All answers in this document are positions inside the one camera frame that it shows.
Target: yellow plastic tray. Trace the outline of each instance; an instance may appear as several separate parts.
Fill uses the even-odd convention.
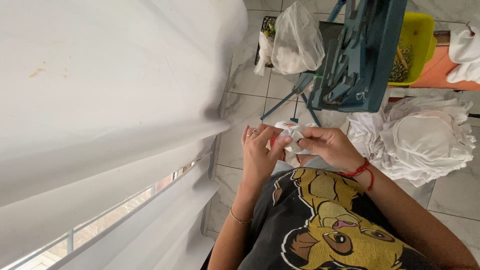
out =
[[[435,52],[437,40],[433,36],[433,18],[427,14],[405,12],[403,17],[402,32],[400,33],[401,45],[413,45],[412,62],[408,70],[408,78],[402,83],[388,83],[390,86],[408,86],[420,78],[423,66]]]

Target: orange surface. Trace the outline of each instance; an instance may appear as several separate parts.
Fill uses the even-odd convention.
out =
[[[430,61],[423,67],[420,78],[410,88],[451,88],[458,90],[480,91],[480,84],[460,81],[454,84],[447,82],[447,75],[458,64],[448,56],[448,46],[437,46]]]

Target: window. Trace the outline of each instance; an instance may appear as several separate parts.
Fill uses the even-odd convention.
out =
[[[74,249],[77,249],[81,245],[85,244],[88,240],[92,239],[106,228],[120,220],[126,214],[144,203],[148,198],[163,189],[170,182],[177,179],[193,164],[194,162],[183,166],[178,171],[171,173],[169,176],[163,178],[155,184],[137,192],[136,194],[116,204],[93,219],[79,224],[57,240],[32,252],[31,254],[19,259],[18,261],[4,267],[1,270],[47,269],[61,258],[72,252]]]

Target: black t-shirt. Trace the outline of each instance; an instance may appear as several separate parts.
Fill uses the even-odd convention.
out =
[[[265,183],[246,252],[241,270],[438,269],[398,239],[357,182],[313,168]]]

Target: gold bracelet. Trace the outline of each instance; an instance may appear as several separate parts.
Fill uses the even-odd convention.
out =
[[[245,223],[249,223],[253,220],[253,217],[249,220],[249,221],[240,221],[239,219],[237,219],[233,213],[232,213],[232,207],[230,207],[230,215],[232,215],[233,219],[236,220],[238,223],[240,224],[245,224]]]

